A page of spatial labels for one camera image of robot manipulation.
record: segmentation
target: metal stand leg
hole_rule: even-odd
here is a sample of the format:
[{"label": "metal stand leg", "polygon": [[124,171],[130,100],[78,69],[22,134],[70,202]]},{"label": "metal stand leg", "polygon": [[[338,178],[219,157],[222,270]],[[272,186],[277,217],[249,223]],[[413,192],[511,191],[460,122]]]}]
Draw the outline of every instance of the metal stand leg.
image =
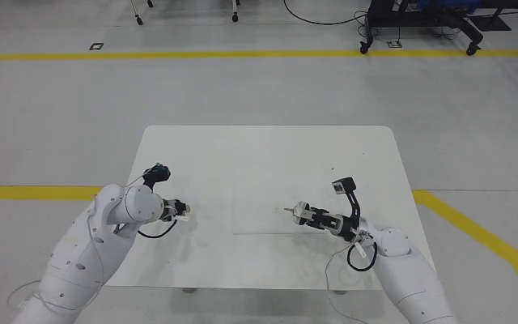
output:
[{"label": "metal stand leg", "polygon": [[185,293],[193,293],[196,292],[196,288],[182,288],[181,289]]},{"label": "metal stand leg", "polygon": [[235,23],[238,18],[237,18],[237,1],[239,0],[232,0],[232,8],[234,9],[234,15],[232,16],[232,21]]},{"label": "metal stand leg", "polygon": [[369,22],[369,14],[367,13],[367,15],[365,16],[365,21],[363,23],[363,30],[365,32],[365,39],[367,41],[364,42],[364,41],[360,41],[360,48],[359,48],[359,52],[361,54],[366,54],[368,52],[368,50],[371,48],[371,45],[372,45],[372,42],[373,42],[373,37],[372,37],[372,32],[371,32],[371,25],[370,25],[370,22]]},{"label": "metal stand leg", "polygon": [[143,22],[142,19],[138,16],[137,8],[135,7],[135,3],[133,0],[129,0],[131,2],[131,7],[133,8],[133,12],[135,13],[135,18],[137,19],[137,23],[139,26],[142,26]]},{"label": "metal stand leg", "polygon": [[511,28],[499,17],[502,10],[503,8],[497,9],[491,17],[473,17],[469,20],[482,32],[510,31]]}]

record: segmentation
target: white cable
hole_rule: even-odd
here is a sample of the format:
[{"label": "white cable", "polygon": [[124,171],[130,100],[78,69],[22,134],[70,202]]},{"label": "white cable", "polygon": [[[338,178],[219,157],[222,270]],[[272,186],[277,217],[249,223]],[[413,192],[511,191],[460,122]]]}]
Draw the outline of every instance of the white cable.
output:
[{"label": "white cable", "polygon": [[339,313],[340,315],[342,315],[344,318],[349,318],[350,320],[353,320],[353,321],[357,321],[357,322],[360,322],[362,324],[368,324],[367,322],[365,321],[362,321],[361,319],[357,319],[357,318],[353,318],[349,315],[345,315],[344,313],[340,312],[336,307],[334,307],[333,305],[333,301],[331,300],[331,297],[329,297],[329,277],[327,275],[327,268],[329,268],[329,264],[331,264],[331,261],[333,261],[333,258],[335,255],[337,254],[340,254],[341,252],[345,251],[346,249],[349,249],[353,244],[349,244],[348,246],[346,246],[345,248],[343,249],[340,249],[339,251],[331,254],[331,256],[329,257],[329,261],[327,262],[327,264],[325,265],[325,285],[326,285],[326,288],[325,288],[325,295],[327,296],[327,300],[329,301],[329,304],[331,305],[331,307],[333,307],[334,311]]},{"label": "white cable", "polygon": [[18,290],[20,290],[21,288],[24,288],[24,287],[27,287],[27,286],[30,286],[31,284],[35,284],[35,283],[39,283],[41,281],[41,279],[38,279],[38,280],[33,280],[31,281],[30,283],[25,283],[25,284],[22,284],[21,286],[17,287],[15,290],[13,290],[9,296],[7,297],[7,308],[9,309],[10,306],[9,306],[9,301],[11,300],[11,297],[13,297],[13,295],[15,294],[15,292],[17,292]]}]

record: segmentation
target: cart wheel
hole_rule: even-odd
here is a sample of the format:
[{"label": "cart wheel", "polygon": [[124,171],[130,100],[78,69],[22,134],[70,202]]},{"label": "cart wheel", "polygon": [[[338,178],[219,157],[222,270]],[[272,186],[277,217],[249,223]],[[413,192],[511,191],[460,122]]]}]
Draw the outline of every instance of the cart wheel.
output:
[{"label": "cart wheel", "polygon": [[362,46],[360,46],[360,48],[359,48],[359,52],[360,52],[361,54],[367,54],[367,52],[368,52],[368,51],[369,51],[369,48],[368,48],[366,45],[362,45]]},{"label": "cart wheel", "polygon": [[470,46],[468,47],[468,49],[466,50],[466,55],[468,56],[472,56],[474,55],[476,52],[478,51],[478,46]]}]

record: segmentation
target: table leg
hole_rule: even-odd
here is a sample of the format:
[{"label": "table leg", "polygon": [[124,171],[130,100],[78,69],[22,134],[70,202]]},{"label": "table leg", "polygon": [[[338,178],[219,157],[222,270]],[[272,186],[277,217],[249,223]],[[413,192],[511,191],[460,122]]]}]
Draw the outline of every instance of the table leg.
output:
[{"label": "table leg", "polygon": [[232,21],[235,23],[238,20],[237,17],[237,0],[232,0],[232,9],[234,10],[234,15],[232,16]]}]

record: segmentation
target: black power cord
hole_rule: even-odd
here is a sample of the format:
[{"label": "black power cord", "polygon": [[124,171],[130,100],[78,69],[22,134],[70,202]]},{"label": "black power cord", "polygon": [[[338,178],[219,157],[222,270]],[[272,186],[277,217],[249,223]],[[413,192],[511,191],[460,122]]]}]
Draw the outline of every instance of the black power cord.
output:
[{"label": "black power cord", "polygon": [[145,233],[143,233],[143,232],[140,232],[140,230],[138,230],[138,234],[142,235],[142,236],[143,236],[143,237],[145,237],[145,238],[161,238],[161,237],[163,237],[164,235],[166,235],[167,233],[169,233],[169,232],[172,230],[172,228],[174,228],[174,227],[175,227],[175,225],[176,225],[176,223],[177,223],[177,222],[178,222],[178,220],[175,220],[174,222],[172,222],[171,226],[169,226],[169,228],[168,228],[168,229],[166,229],[166,231],[165,231],[165,232],[163,232],[162,234],[156,235],[156,236],[153,236],[153,235],[147,235],[147,234],[145,234]]},{"label": "black power cord", "polygon": [[374,262],[376,262],[376,256],[378,255],[378,245],[374,242],[374,256],[372,257],[371,264],[369,264],[366,268],[359,269],[350,262],[350,253],[355,249],[355,244],[351,245],[349,250],[347,251],[347,264],[358,272],[365,272],[371,270],[372,266],[374,266]]},{"label": "black power cord", "polygon": [[320,25],[320,26],[333,26],[333,25],[341,25],[343,23],[350,23],[351,21],[353,20],[356,20],[358,21],[358,18],[362,18],[362,17],[365,17],[367,15],[367,13],[365,15],[360,15],[359,17],[354,17],[352,19],[348,19],[348,20],[344,20],[344,21],[338,21],[336,23],[318,23],[317,21],[311,21],[311,20],[307,20],[307,19],[304,19],[298,15],[296,15],[293,11],[291,11],[291,9],[288,7],[287,3],[286,3],[286,0],[282,0],[284,2],[284,6],[286,7],[286,10],[288,10],[288,12],[294,16],[295,18],[299,19],[299,20],[302,20],[306,23],[312,23],[312,24],[315,24],[315,25]]},{"label": "black power cord", "polygon": [[[359,12],[364,13],[364,15],[356,16],[356,14],[358,14]],[[353,16],[355,17],[356,22],[359,23],[358,29],[356,29],[356,31],[363,38],[367,38],[367,37],[364,34],[361,33],[360,29],[361,28],[365,29],[365,24],[362,23],[361,21],[359,21],[358,18],[362,18],[362,17],[364,17],[366,15],[367,15],[366,11],[355,11],[354,14],[353,14]],[[378,28],[371,28],[371,30],[376,32],[376,34],[372,34],[372,38],[378,36],[378,34],[381,32],[381,28],[380,29],[378,29]]]}]

